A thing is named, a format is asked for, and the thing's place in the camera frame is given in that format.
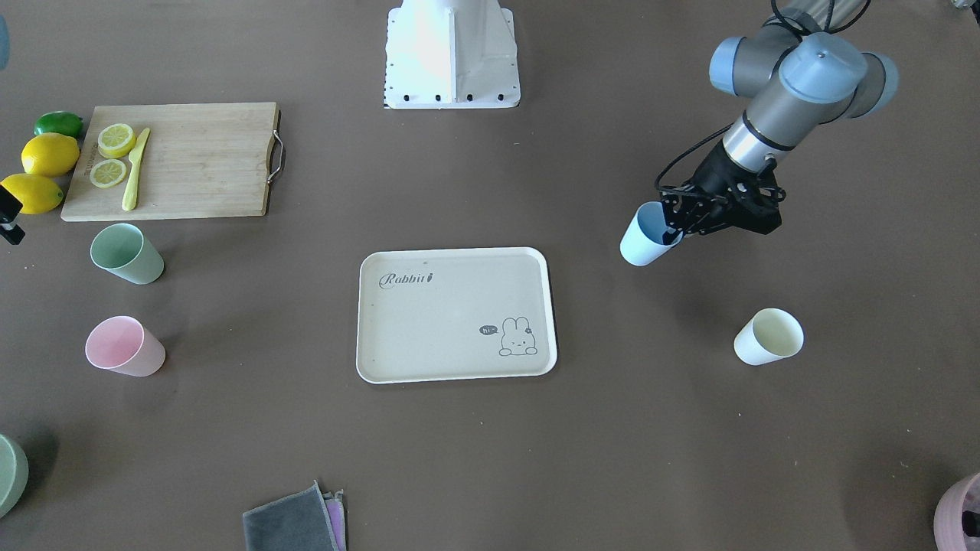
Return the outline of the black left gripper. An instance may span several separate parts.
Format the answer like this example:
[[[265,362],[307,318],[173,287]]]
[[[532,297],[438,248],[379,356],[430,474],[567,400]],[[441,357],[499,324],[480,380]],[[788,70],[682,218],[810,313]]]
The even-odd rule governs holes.
[[[695,174],[680,186],[659,186],[666,223],[680,233],[707,235],[728,227],[772,233],[782,223],[779,204],[786,192],[774,177],[774,159],[762,171],[747,171],[718,142]]]

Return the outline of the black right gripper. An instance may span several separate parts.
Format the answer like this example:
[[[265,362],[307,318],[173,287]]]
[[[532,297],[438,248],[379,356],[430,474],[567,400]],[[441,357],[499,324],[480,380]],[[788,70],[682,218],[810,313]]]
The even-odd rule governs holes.
[[[1,235],[11,245],[18,245],[25,237],[25,232],[15,222],[21,213],[22,202],[3,186],[0,188],[0,201]]]

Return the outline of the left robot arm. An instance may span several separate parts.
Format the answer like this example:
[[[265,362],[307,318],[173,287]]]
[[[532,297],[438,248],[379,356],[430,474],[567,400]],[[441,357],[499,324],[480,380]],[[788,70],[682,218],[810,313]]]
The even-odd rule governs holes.
[[[776,230],[786,192],[774,171],[784,157],[816,126],[867,116],[893,99],[900,82],[896,64],[840,36],[868,7],[867,1],[773,5],[756,36],[733,36],[715,49],[711,83],[750,103],[735,122],[707,137],[713,149],[692,178],[677,186],[655,182],[666,244],[728,227]]]

